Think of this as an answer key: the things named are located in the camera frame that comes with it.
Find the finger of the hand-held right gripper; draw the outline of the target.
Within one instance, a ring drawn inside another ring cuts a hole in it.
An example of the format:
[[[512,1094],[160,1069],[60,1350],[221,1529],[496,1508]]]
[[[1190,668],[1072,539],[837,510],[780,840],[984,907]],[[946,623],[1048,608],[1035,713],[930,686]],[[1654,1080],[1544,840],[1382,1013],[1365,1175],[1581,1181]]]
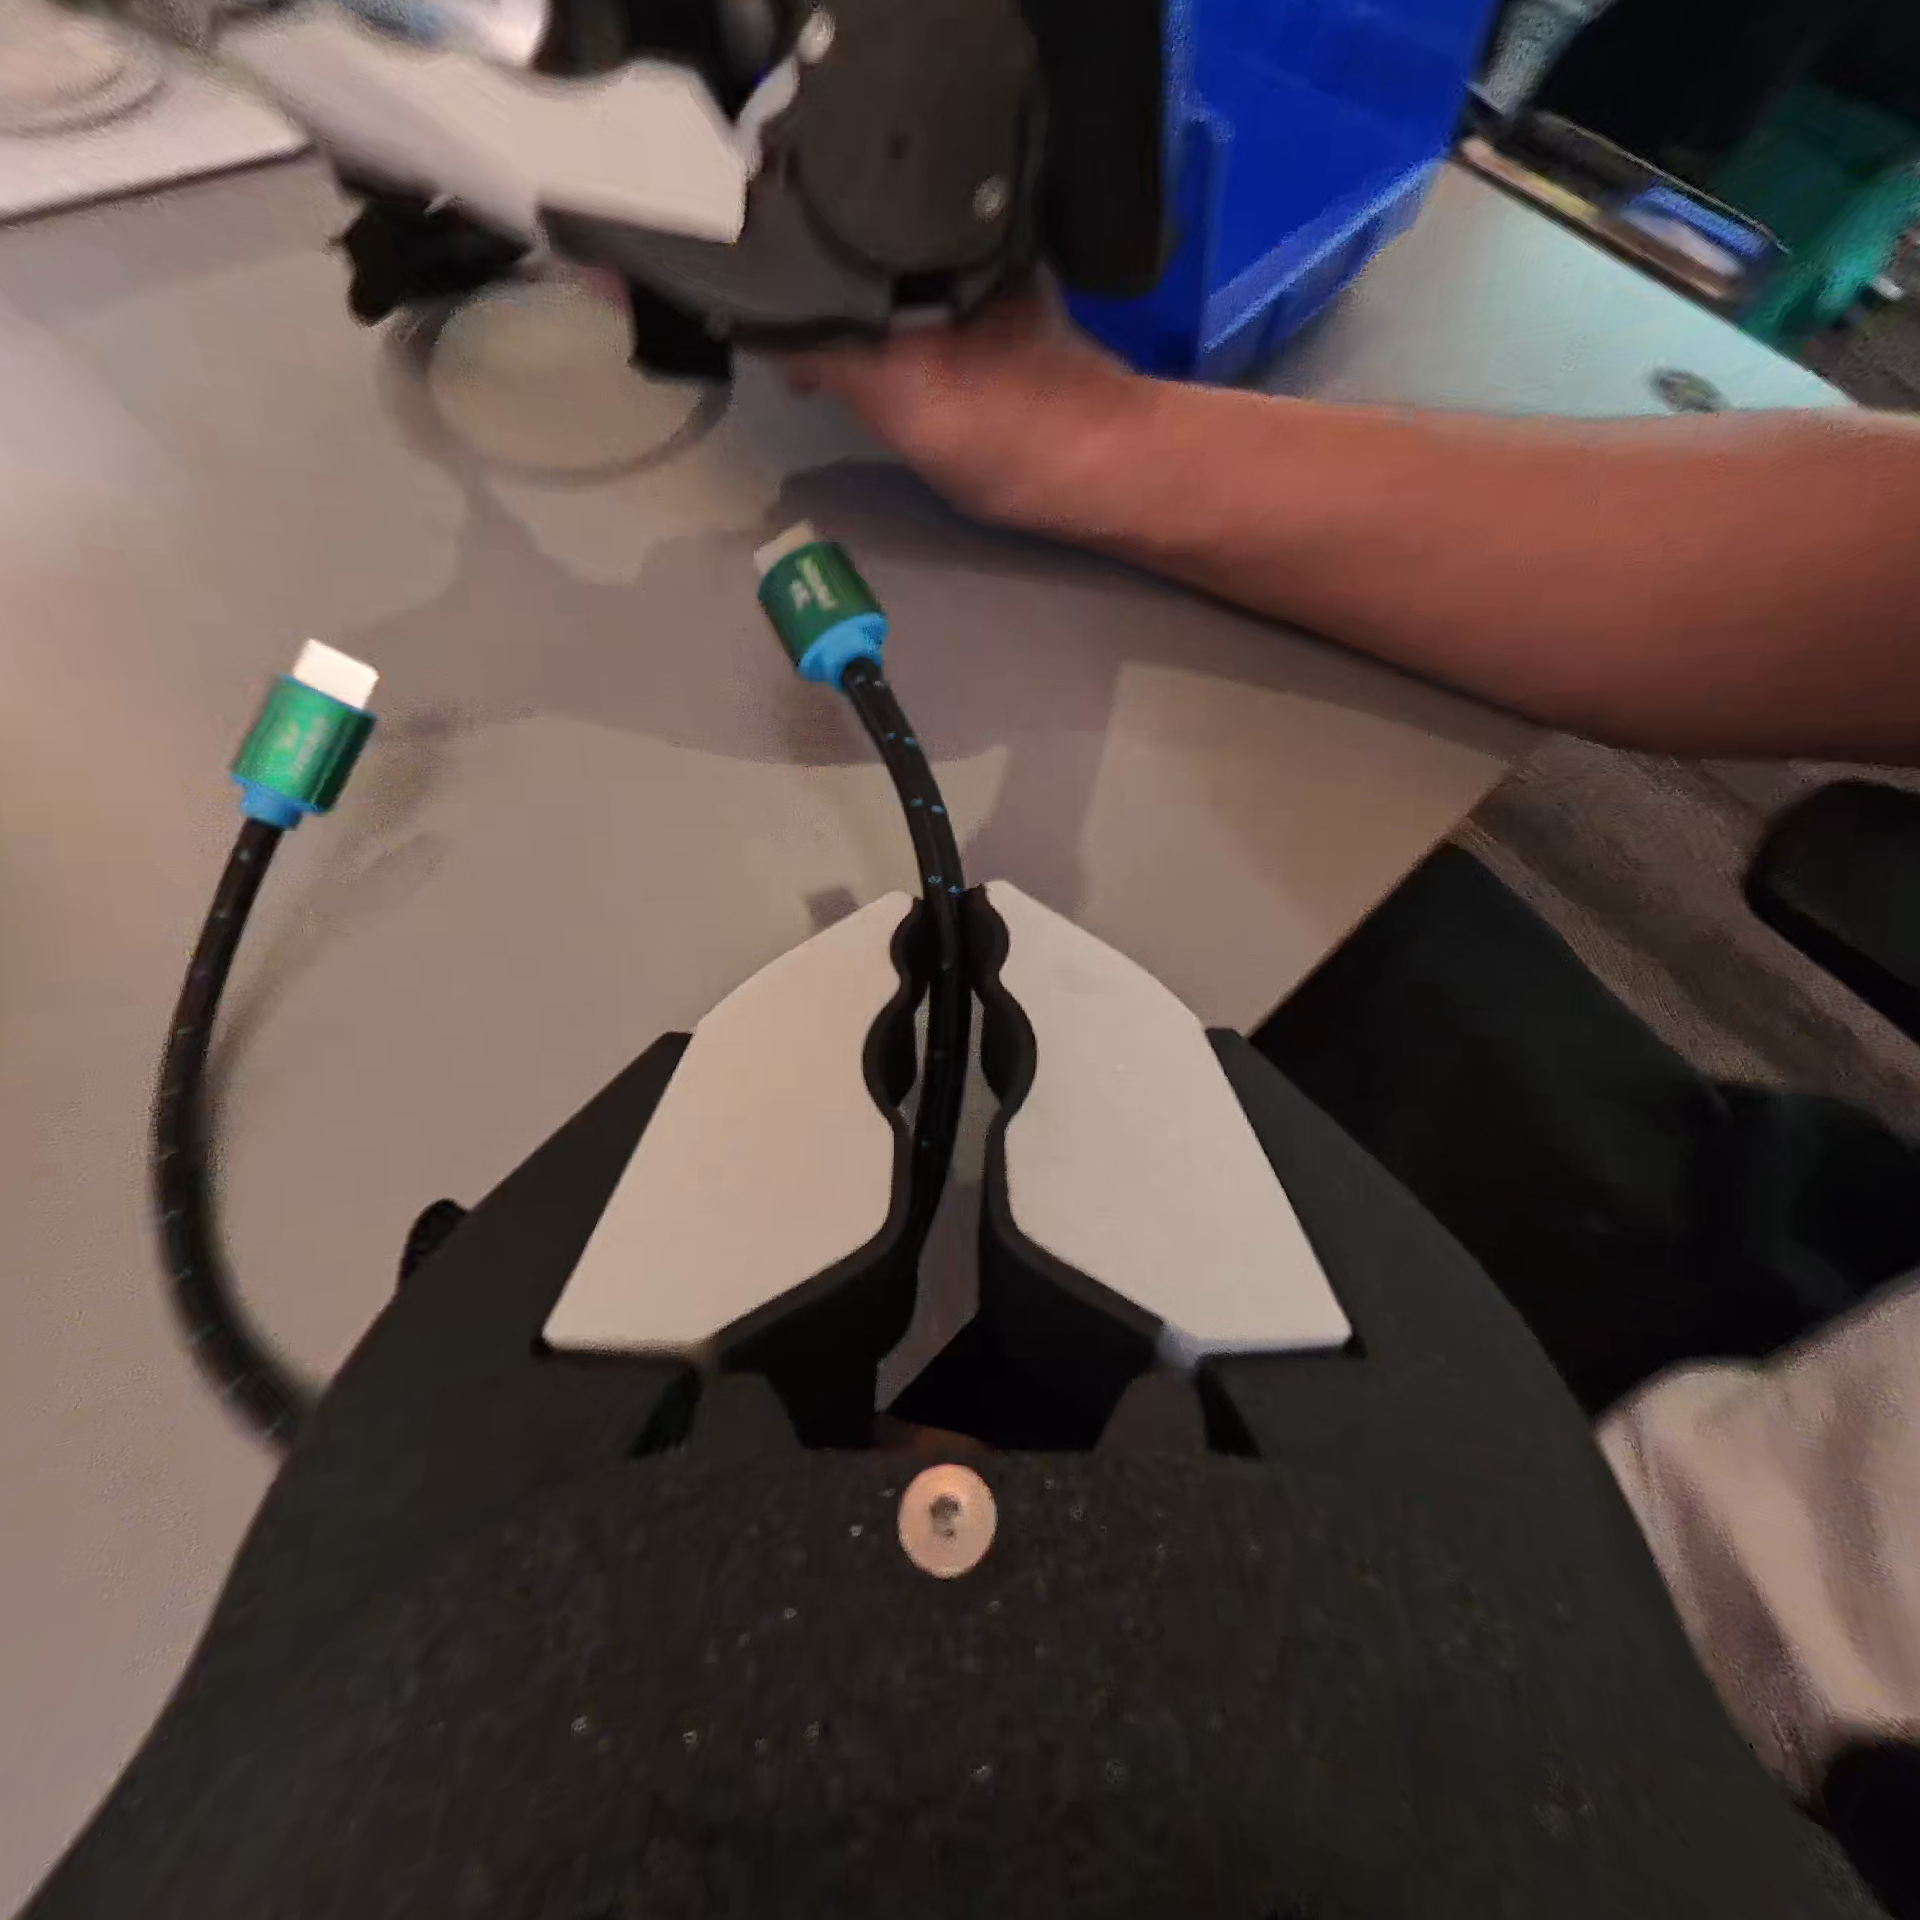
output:
[[[547,212],[542,229],[555,251],[614,269],[754,347],[882,333],[905,271],[896,246],[859,246],[809,212],[753,212],[730,243],[597,212]]]
[[[372,28],[245,28],[224,59],[348,176],[534,235],[574,212],[739,240],[747,160],[708,87],[673,63],[553,80]]]

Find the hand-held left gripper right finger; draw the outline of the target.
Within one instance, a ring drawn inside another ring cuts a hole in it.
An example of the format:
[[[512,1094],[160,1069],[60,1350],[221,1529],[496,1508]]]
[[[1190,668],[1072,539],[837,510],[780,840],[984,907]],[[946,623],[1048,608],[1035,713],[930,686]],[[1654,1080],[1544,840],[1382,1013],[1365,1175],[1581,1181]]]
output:
[[[1238,1359],[1342,1352],[1353,1323],[1226,1038],[1138,960],[1009,880],[976,889],[996,1102],[976,1231],[976,1384],[996,1449],[1260,1452]]]

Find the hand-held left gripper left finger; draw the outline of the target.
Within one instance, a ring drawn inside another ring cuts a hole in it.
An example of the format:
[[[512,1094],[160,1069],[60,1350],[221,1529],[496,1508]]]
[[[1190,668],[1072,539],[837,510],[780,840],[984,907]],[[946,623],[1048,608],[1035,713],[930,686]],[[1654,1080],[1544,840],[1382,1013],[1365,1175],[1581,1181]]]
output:
[[[549,1350],[762,1376],[803,1443],[869,1439],[914,1301],[913,942],[888,893],[696,1023],[545,1320]]]

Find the blue plastic bin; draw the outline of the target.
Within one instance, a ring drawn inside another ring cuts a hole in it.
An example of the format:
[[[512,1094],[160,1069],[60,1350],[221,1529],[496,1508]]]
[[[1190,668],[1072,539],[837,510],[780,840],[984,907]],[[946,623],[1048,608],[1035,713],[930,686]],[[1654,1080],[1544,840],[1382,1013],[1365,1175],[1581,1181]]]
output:
[[[1169,4],[1171,255],[1072,321],[1156,376],[1260,376],[1420,214],[1493,3]]]

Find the person's right forearm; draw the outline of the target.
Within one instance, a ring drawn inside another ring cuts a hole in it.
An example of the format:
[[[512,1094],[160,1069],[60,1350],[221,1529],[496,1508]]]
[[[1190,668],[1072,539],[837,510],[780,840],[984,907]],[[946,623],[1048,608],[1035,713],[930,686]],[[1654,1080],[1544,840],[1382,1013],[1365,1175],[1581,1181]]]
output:
[[[1136,397],[1088,510],[1132,559],[1614,748],[1916,765],[1908,415]]]

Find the grey desk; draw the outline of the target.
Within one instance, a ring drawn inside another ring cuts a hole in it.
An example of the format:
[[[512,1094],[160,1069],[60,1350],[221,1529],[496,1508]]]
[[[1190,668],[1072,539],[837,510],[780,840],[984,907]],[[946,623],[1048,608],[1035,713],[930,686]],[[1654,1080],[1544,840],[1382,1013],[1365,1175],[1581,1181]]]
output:
[[[5,231],[5,1916],[146,1735],[273,1475],[182,1352],[146,1204],[163,1023],[307,637],[381,671],[224,1003],[224,1227],[308,1374],[441,1196],[656,1033],[905,886],[894,792],[754,604],[809,519],[973,873],[1260,1022],[1534,748],[1313,640],[950,517],[747,371],[653,471],[448,441],[346,315],[313,165]]]

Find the person's right hand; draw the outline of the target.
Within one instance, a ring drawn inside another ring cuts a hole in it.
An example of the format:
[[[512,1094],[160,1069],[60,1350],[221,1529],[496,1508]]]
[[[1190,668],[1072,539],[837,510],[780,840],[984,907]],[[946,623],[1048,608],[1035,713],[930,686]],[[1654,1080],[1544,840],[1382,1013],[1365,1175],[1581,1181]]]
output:
[[[1045,302],[784,351],[778,367],[976,519],[1100,539],[1136,505],[1152,388]]]

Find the person's dark clothing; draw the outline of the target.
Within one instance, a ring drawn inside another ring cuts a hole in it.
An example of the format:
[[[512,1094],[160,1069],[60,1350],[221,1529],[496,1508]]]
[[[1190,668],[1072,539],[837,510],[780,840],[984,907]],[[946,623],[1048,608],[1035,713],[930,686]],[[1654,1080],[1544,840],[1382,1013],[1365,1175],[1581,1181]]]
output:
[[[1707,1077],[1462,847],[1253,1044],[1473,1254],[1590,1416],[1674,1366],[1773,1356],[1916,1268],[1914,1143]]]

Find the black board on white stand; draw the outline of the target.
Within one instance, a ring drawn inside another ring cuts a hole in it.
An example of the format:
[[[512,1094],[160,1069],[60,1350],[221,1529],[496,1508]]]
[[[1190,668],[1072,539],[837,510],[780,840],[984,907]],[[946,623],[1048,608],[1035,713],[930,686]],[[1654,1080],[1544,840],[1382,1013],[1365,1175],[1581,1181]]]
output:
[[[3,223],[299,156],[304,137],[212,57],[274,4],[5,3]]]

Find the person's white shirt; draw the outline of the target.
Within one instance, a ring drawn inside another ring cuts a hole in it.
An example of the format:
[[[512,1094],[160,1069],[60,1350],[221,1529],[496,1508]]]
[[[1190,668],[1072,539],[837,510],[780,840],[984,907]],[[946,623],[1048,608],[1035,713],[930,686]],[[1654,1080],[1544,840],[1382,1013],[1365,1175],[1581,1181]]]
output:
[[[1765,1359],[1675,1366],[1595,1437],[1744,1739],[1811,1801],[1917,1731],[1917,1279]]]

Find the grey metal tray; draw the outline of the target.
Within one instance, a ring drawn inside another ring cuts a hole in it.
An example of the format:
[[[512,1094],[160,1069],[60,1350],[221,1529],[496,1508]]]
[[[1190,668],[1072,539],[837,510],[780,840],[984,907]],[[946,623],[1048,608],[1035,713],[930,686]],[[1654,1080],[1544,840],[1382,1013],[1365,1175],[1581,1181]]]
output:
[[[1721,315],[1744,313],[1788,244],[1710,190],[1566,117],[1470,92],[1453,157],[1476,179]]]

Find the green plastic crate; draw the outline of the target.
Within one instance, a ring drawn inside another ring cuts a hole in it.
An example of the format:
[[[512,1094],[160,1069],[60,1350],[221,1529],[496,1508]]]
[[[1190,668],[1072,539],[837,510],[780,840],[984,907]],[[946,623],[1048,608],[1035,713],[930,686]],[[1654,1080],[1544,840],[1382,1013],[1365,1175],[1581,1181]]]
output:
[[[1713,192],[1781,244],[1736,321],[1793,351],[1843,320],[1916,227],[1916,118],[1796,83],[1718,163]]]

